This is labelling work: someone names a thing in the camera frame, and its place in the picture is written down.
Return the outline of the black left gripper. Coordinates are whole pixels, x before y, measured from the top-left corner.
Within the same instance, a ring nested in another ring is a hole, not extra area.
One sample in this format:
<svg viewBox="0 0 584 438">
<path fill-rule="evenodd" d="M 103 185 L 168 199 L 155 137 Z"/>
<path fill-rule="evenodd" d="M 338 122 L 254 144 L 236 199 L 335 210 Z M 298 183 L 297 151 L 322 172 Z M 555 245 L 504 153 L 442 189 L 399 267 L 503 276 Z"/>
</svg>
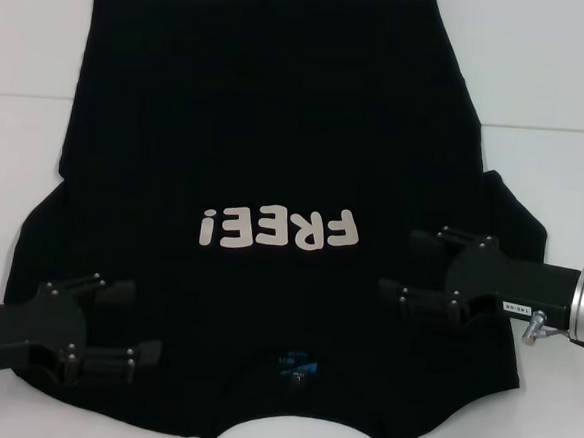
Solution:
<svg viewBox="0 0 584 438">
<path fill-rule="evenodd" d="M 36 367 L 64 383 L 130 383 L 140 370 L 159 363 L 163 345 L 158 340 L 86 348 L 86 319 L 78 303 L 86 310 L 125 309 L 134 303 L 134 281 L 94 273 L 66 282 L 65 291 L 72 297 L 51 290 L 26 303 L 0 305 L 0 370 Z"/>
</svg>

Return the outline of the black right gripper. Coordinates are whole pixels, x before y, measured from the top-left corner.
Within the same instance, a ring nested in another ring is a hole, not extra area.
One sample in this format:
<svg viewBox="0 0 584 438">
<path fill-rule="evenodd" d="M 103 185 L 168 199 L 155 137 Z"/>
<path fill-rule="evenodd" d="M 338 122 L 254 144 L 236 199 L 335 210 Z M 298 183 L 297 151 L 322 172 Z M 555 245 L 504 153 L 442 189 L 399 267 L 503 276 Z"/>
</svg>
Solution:
<svg viewBox="0 0 584 438">
<path fill-rule="evenodd" d="M 581 272 L 542 262 L 513 260 L 499 250 L 495 235 L 445 226 L 433 232 L 412 230 L 412 255 L 453 262 L 445 285 L 462 305 L 462 319 L 496 314 L 528 322 L 523 339 L 568 335 L 573 296 Z M 385 325 L 454 329 L 459 308 L 440 291 L 378 280 L 378 306 Z"/>
</svg>

